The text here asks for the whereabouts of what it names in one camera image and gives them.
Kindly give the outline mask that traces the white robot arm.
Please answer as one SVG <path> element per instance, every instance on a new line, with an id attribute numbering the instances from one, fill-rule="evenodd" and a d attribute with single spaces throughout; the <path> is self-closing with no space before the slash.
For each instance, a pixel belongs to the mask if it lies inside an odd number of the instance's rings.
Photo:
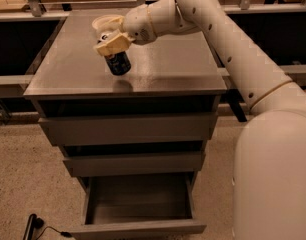
<path id="1" fill-rule="evenodd" d="M 160 0 L 92 23 L 102 56 L 199 28 L 253 119 L 235 148 L 234 240 L 306 240 L 306 92 L 232 21 L 218 0 Z"/>

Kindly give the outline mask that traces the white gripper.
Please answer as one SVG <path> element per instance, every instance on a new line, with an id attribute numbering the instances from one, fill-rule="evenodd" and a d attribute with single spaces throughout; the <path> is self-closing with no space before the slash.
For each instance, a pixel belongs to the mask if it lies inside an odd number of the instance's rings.
<path id="1" fill-rule="evenodd" d="M 133 42 L 145 45 L 157 39 L 146 4 L 131 9 L 124 17 L 107 20 L 99 26 L 99 31 L 103 33 L 99 34 L 98 43 L 93 49 L 101 56 L 125 52 Z"/>

